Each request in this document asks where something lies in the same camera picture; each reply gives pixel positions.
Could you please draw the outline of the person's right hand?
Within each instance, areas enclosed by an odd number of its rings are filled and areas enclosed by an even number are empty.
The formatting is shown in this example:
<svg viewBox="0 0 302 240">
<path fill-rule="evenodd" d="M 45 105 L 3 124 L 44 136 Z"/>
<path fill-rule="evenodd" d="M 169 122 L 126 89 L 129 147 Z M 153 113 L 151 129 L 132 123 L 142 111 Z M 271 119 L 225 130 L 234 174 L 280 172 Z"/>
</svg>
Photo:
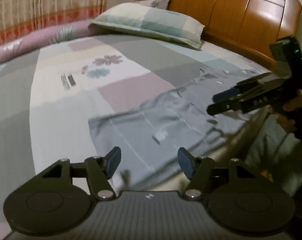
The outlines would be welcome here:
<svg viewBox="0 0 302 240">
<path fill-rule="evenodd" d="M 297 97 L 286 103 L 282 108 L 287 114 L 282 115 L 273 111 L 273 114 L 276 115 L 276 122 L 287 133 L 298 132 L 299 127 L 296 121 L 299 117 L 302 117 L 302 90 L 299 89 Z"/>
</svg>

